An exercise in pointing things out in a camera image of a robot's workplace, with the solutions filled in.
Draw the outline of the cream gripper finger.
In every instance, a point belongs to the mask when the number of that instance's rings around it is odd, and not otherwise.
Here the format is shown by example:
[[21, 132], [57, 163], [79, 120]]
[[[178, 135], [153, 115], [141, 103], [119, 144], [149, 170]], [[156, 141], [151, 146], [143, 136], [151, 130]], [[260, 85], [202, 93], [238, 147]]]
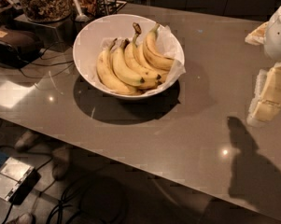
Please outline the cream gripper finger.
[[255, 30], [253, 30], [246, 36], [245, 42], [254, 46], [263, 45], [267, 26], [268, 22], [264, 22], [262, 25], [257, 27]]
[[250, 126], [261, 127], [271, 121], [280, 110], [281, 63], [276, 63], [269, 71], [260, 69], [246, 122]]

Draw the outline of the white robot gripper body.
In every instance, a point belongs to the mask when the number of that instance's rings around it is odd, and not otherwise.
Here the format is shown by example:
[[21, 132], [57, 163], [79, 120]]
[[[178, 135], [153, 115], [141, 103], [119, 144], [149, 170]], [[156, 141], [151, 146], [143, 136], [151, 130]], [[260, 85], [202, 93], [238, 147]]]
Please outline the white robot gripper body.
[[281, 6], [269, 19], [265, 37], [265, 53], [277, 62], [281, 62]]

